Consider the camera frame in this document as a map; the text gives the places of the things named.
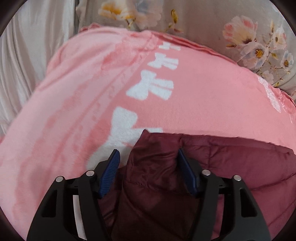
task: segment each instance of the maroon puffer jacket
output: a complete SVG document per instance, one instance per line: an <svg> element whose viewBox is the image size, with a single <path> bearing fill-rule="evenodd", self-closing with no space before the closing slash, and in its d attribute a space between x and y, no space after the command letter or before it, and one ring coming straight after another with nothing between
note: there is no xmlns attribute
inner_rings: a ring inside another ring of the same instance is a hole
<svg viewBox="0 0 296 241"><path fill-rule="evenodd" d="M291 149L251 139L144 131L100 208L113 241L184 240L198 199L176 168L178 149L217 176L240 175L275 237L295 209L296 156ZM213 238L218 236L223 198Z"/></svg>

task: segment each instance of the pink fabric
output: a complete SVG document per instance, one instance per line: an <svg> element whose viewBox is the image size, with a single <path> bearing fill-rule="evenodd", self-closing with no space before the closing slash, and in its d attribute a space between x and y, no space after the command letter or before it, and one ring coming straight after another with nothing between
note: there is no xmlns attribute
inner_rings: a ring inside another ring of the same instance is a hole
<svg viewBox="0 0 296 241"><path fill-rule="evenodd" d="M55 54L0 144L0 206L26 238L55 177L77 177L114 148L125 164L143 129L296 151L295 117L283 92L211 49L151 31L92 28Z"/></svg>

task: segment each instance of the flower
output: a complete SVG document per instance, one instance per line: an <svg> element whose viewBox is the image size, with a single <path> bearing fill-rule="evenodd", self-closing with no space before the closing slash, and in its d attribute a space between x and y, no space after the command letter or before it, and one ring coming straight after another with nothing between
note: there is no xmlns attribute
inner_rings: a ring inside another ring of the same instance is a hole
<svg viewBox="0 0 296 241"><path fill-rule="evenodd" d="M294 64L293 55L289 53L288 50L286 50L281 60L281 67L285 71L289 71L292 68L293 64Z"/></svg>
<svg viewBox="0 0 296 241"><path fill-rule="evenodd" d="M117 21L136 23L142 30L155 27L161 19L162 0L108 0L103 2L99 14Z"/></svg>
<svg viewBox="0 0 296 241"><path fill-rule="evenodd" d="M273 35L274 49L285 49L287 47L286 34L283 27L276 30Z"/></svg>
<svg viewBox="0 0 296 241"><path fill-rule="evenodd" d="M230 23L225 24L223 36L228 42L236 45L245 45L255 40L257 23L245 16L234 17Z"/></svg>
<svg viewBox="0 0 296 241"><path fill-rule="evenodd" d="M268 70L264 71L261 75L267 82L272 82L274 79L274 76L272 73L270 73Z"/></svg>
<svg viewBox="0 0 296 241"><path fill-rule="evenodd" d="M268 57L268 48L257 42L250 42L241 51L244 66L248 69L258 69L263 66Z"/></svg>

